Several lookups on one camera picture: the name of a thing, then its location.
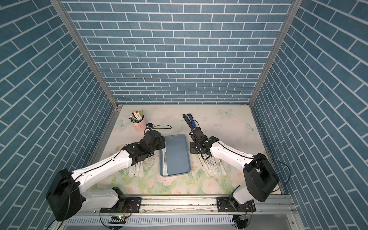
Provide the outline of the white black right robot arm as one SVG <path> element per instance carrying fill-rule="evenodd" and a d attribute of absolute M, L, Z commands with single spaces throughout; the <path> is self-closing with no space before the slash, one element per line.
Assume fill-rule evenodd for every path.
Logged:
<path fill-rule="evenodd" d="M 214 136 L 208 138 L 199 127 L 193 128 L 189 136 L 193 140 L 191 153 L 218 158 L 241 172 L 245 184 L 237 187 L 225 201 L 232 210 L 240 211 L 252 200 L 265 202 L 279 184 L 279 177 L 264 154 L 241 152 Z"/>

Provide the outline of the white straw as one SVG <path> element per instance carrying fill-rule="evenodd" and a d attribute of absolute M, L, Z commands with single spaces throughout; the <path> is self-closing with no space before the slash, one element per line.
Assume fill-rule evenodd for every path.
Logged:
<path fill-rule="evenodd" d="M 168 176 L 166 148 L 162 150 L 162 158 L 163 158 L 163 176 Z"/>

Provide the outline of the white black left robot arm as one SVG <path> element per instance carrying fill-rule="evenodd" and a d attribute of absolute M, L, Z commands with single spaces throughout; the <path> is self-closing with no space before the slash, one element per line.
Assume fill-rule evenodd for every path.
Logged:
<path fill-rule="evenodd" d="M 46 193 L 56 221 L 65 221 L 83 209 L 112 208 L 122 193 L 114 191 L 92 198 L 86 191 L 102 179 L 142 162 L 164 148 L 164 136 L 156 130 L 149 130 L 140 141 L 125 145 L 104 160 L 72 172 L 68 169 L 57 172 Z"/>

